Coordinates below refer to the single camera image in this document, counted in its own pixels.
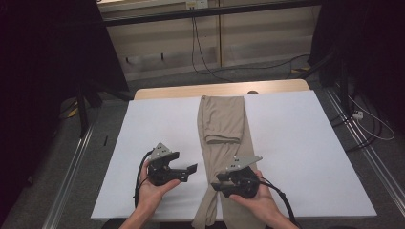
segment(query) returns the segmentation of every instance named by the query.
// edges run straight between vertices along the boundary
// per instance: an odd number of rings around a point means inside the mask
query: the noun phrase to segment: beige trousers
[[[208,188],[192,222],[196,229],[212,225],[217,216],[217,192],[212,182],[223,173],[234,156],[254,156],[243,97],[203,96],[198,113],[198,130]],[[263,229],[265,224],[251,212],[220,193],[224,222],[228,229]]]

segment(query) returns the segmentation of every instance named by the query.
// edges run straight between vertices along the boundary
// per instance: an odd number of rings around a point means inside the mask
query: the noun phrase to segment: white board
[[[166,194],[153,219],[194,218],[208,185],[197,130],[199,104],[199,97],[130,102],[92,219],[130,216],[140,161],[159,142],[180,152],[171,168],[198,163],[198,169]],[[245,109],[255,155],[263,157],[258,168],[287,194],[295,217],[376,216],[314,92],[249,94]]]

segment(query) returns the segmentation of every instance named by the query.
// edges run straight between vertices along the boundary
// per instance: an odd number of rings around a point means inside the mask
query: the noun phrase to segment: person's left hand
[[[139,203],[137,208],[142,208],[153,216],[156,209],[158,208],[161,199],[164,194],[178,186],[181,182],[178,179],[173,179],[161,186],[155,186],[152,184],[147,175],[147,168],[149,161],[146,160],[142,165],[142,170],[140,172],[140,182],[143,182],[139,187]]]

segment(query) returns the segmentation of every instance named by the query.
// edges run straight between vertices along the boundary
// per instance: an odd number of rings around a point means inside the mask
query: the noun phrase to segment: carpeted floor
[[[243,66],[243,69],[234,69],[215,72],[217,77],[226,78],[233,82],[257,81],[294,78],[297,74],[290,74],[290,65],[278,68],[266,68],[274,63],[258,63]],[[293,62],[292,68],[307,66],[306,58]],[[156,88],[182,85],[201,85],[224,83],[210,74],[180,73],[159,78],[142,79],[128,82],[134,93],[141,88]],[[316,75],[308,79],[309,86],[315,91],[324,111],[329,119],[334,119],[338,112],[334,109]],[[64,205],[57,228],[101,228],[104,222],[90,219],[96,202],[99,188],[107,171],[109,160],[114,151],[120,126],[126,113],[127,103],[115,100],[109,95],[103,96],[104,103],[98,110],[98,118],[91,140],[82,158],[76,174],[72,190]],[[339,124],[341,119],[335,119],[331,125]],[[344,149],[350,149],[357,143],[354,141],[345,124],[334,127],[337,137]],[[49,214],[53,200],[60,184],[72,161],[77,142],[79,141],[80,123],[77,116],[61,120],[58,132],[53,140],[47,157],[33,176],[33,185],[23,190],[19,200],[11,209],[2,228],[41,228],[46,216]],[[381,160],[392,173],[396,181],[403,187],[405,185],[405,136],[395,130],[396,137],[391,141],[377,140],[373,148]],[[303,228],[327,229],[336,225],[348,225],[356,228],[405,228],[405,218],[398,210],[390,194],[380,181],[369,161],[361,150],[348,153],[352,166],[358,174],[372,204],[378,214],[368,219],[299,219]],[[191,228],[190,223],[152,223],[149,228]],[[224,228],[222,223],[211,228]]]

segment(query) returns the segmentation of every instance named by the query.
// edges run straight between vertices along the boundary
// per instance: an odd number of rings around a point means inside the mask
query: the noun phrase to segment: hand
[[[149,161],[145,161],[140,172],[140,182],[143,183],[139,187],[138,207],[120,228],[142,228],[146,221],[155,214],[164,194],[181,183],[178,179],[173,179],[161,186],[153,185],[147,179],[148,165]]]
[[[263,176],[259,170],[255,174],[258,177]],[[242,198],[234,194],[229,198],[248,208],[259,220],[274,229],[297,228],[280,212],[270,190],[263,184],[260,184],[254,198]]]

